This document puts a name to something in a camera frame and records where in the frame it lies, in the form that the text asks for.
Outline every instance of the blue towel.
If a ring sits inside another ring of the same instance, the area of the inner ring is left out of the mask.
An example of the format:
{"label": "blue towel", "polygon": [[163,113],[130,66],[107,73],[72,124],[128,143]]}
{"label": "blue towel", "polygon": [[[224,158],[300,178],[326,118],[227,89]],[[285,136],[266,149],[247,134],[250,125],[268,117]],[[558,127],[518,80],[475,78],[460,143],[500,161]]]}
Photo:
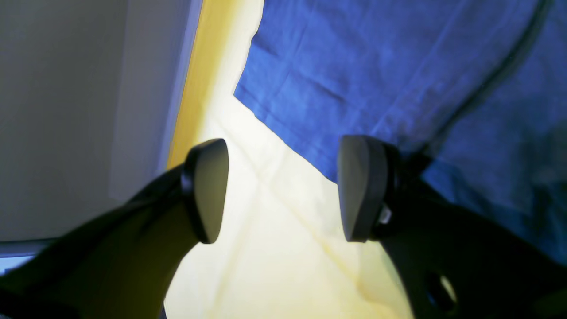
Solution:
{"label": "blue towel", "polygon": [[336,181],[367,134],[567,265],[567,2],[265,0],[235,96]]}

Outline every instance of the blue cloth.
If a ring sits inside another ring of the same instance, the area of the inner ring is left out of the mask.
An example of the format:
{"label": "blue cloth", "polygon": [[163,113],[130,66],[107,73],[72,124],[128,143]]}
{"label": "blue cloth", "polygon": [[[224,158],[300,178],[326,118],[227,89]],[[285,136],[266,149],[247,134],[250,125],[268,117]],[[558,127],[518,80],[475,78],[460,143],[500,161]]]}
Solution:
{"label": "blue cloth", "polygon": [[432,142],[423,180],[567,265],[566,21],[564,1],[265,0],[235,96],[332,181],[341,135]]}

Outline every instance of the gray wall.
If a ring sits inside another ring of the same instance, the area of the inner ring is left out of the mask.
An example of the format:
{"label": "gray wall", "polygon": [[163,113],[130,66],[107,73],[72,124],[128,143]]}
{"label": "gray wall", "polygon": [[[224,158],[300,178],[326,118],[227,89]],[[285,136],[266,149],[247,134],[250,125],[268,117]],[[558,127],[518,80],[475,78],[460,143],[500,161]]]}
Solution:
{"label": "gray wall", "polygon": [[0,0],[0,241],[58,237],[163,169],[190,5]]}

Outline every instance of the hole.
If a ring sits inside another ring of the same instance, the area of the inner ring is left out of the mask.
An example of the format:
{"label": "hole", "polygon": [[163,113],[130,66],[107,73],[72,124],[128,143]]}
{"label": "hole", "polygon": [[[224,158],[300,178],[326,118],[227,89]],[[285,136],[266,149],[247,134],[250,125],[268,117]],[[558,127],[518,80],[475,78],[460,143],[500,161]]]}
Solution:
{"label": "hole", "polygon": [[444,312],[452,312],[457,306],[457,296],[451,282],[435,273],[426,275],[425,284],[429,301]]}

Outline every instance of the yellow cloth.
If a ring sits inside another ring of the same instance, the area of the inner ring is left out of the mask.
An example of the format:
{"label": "yellow cloth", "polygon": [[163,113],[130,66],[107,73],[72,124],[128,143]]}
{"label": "yellow cloth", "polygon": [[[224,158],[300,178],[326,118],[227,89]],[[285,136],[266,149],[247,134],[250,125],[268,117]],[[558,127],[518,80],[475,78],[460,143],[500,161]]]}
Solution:
{"label": "yellow cloth", "polygon": [[182,261],[168,318],[411,318],[399,278],[375,242],[345,241],[337,186],[233,97],[261,0],[204,0],[170,154],[226,140],[221,234]]}

